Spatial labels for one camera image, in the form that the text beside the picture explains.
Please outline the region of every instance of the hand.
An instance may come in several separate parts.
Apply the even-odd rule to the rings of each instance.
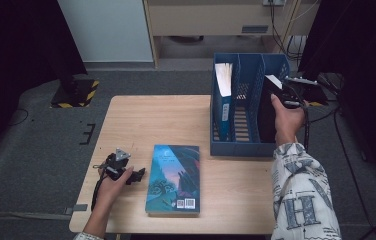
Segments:
[[[297,142],[296,133],[304,123],[304,111],[301,108],[287,109],[274,94],[271,95],[272,105],[275,108],[276,144]]]
[[[103,180],[100,189],[98,190],[97,204],[113,205],[113,203],[116,201],[116,198],[122,191],[123,186],[125,186],[126,180],[128,180],[132,175],[133,169],[133,166],[127,168],[122,176],[120,176],[120,178],[116,181],[113,181],[106,175],[106,178]]]

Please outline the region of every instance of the white wall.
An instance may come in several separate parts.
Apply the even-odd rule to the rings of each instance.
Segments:
[[[58,0],[84,62],[153,62],[142,0]]]

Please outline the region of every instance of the sleeve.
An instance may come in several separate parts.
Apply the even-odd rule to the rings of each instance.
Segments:
[[[78,235],[76,235],[75,238],[73,238],[73,240],[103,240],[103,239],[97,236],[88,234],[88,233],[81,232],[81,233],[78,233]]]
[[[299,143],[279,146],[274,159],[272,240],[341,239],[322,165]]]

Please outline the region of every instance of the blue plastic box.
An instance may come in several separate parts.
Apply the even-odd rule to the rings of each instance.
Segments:
[[[232,63],[232,96],[229,111],[229,141],[219,141],[214,121],[216,63]],[[210,155],[271,157],[275,143],[260,142],[257,114],[265,75],[284,79],[290,73],[283,54],[215,53],[210,101]]]

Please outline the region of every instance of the gray carpet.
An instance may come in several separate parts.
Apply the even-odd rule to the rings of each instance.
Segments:
[[[72,239],[65,208],[78,197],[109,102],[115,95],[210,94],[210,71],[90,72],[100,84],[89,107],[50,108],[58,81],[28,90],[10,127],[0,139],[0,239]],[[337,106],[312,108],[311,120]],[[376,225],[376,163],[361,159],[359,146],[338,115],[338,125],[354,176],[342,152],[333,117],[313,123],[309,153],[329,175],[334,207],[344,239],[359,239],[369,229],[355,188],[357,180],[369,219]],[[87,135],[94,124],[92,138]],[[16,218],[9,213],[49,214],[50,220]],[[371,235],[367,239],[376,239]]]

